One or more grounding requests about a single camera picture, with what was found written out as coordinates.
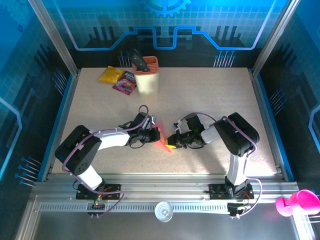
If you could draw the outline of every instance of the metal base plate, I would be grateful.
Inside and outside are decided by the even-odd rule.
[[[249,196],[249,199],[254,199],[254,190],[251,184],[247,184],[246,188],[242,190],[240,193],[236,194],[233,197],[229,197],[226,195],[225,184],[209,184],[209,196],[210,200],[227,200],[227,199],[236,199],[236,200],[246,200]]]
[[[104,185],[104,189],[108,189],[107,192],[116,192],[121,190],[120,184],[108,184],[106,183]],[[97,198],[97,194],[89,191],[86,189],[82,184],[78,185],[77,193],[75,198],[77,200],[95,200]],[[105,195],[102,197],[102,200],[119,200],[120,193],[119,194],[111,194],[111,195]]]

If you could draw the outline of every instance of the orange object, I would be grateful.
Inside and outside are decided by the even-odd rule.
[[[165,126],[162,121],[157,121],[155,125],[152,126],[153,128],[158,128],[160,131],[161,139],[159,141],[156,141],[154,144],[158,147],[166,150],[167,152],[171,153],[171,149],[169,147],[165,146],[165,141],[167,140],[167,134],[165,131]]]
[[[143,59],[150,71],[137,70],[137,66],[133,64],[132,67],[135,76],[153,75],[159,73],[158,58],[156,56],[144,56]]]

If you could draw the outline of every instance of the black bracket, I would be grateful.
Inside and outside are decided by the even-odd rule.
[[[91,218],[93,218],[94,216],[98,217],[100,214],[103,214],[105,212],[106,209],[106,205],[104,203],[99,203],[98,205],[88,205],[87,206],[87,214],[89,214],[91,216]]]
[[[120,191],[121,190],[121,185],[120,184],[108,184],[108,183],[105,183],[103,188],[107,189],[105,191],[106,193],[107,192],[116,192],[116,191]],[[95,199],[97,199],[97,194],[89,191],[82,184],[79,184],[77,192],[76,192],[75,199],[77,199],[77,200],[95,200]],[[119,200],[120,199],[120,193],[104,195],[101,199],[102,200]]]
[[[210,200],[228,200],[228,199],[236,199],[236,200],[247,200],[254,199],[254,190],[252,185],[248,183],[246,188],[236,193],[233,197],[230,197],[227,194],[225,184],[209,184],[209,196]]]

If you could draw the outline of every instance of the glass panel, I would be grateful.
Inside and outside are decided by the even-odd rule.
[[[0,238],[13,239],[70,73],[28,1],[0,1],[0,21]]]
[[[301,188],[320,194],[320,5],[304,0],[261,70],[261,78]]]
[[[287,0],[44,0],[77,66],[252,67]]]

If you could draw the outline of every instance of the beige table surface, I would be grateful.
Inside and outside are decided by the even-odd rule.
[[[174,133],[172,124],[189,113],[203,112],[219,119],[238,112],[260,135],[258,150],[250,157],[246,174],[268,176],[276,171],[246,68],[160,68],[159,95],[155,98],[140,98],[137,89],[128,96],[112,89],[110,83],[98,82],[104,70],[82,68],[61,141],[78,125],[101,130],[132,121],[142,104],[149,107],[150,115],[163,121],[168,136]],[[205,116],[200,120],[205,128],[212,123]],[[230,153],[220,139],[202,149],[173,149],[172,153],[154,143],[140,149],[111,147],[100,150],[92,165],[100,174],[225,174],[229,158]],[[61,167],[56,160],[52,172],[62,173]]]

